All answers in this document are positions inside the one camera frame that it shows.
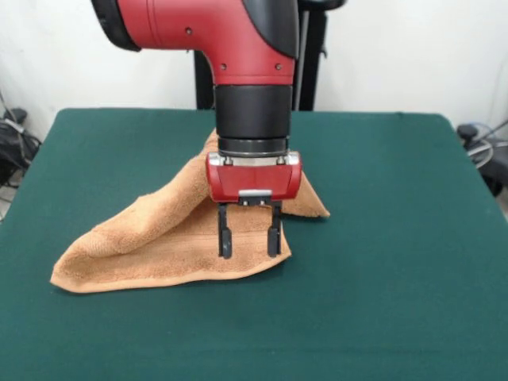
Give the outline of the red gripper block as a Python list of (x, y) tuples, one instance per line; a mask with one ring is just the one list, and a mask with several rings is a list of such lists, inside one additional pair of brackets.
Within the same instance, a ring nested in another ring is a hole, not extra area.
[(294, 199), (302, 180), (302, 161), (298, 152), (283, 156), (235, 157), (210, 152), (206, 156), (206, 177), (211, 199), (217, 205), (219, 256), (232, 256), (232, 232), (227, 226), (227, 204), (257, 198), (273, 201), (271, 226), (267, 231), (267, 253), (271, 258), (281, 253), (280, 201)]

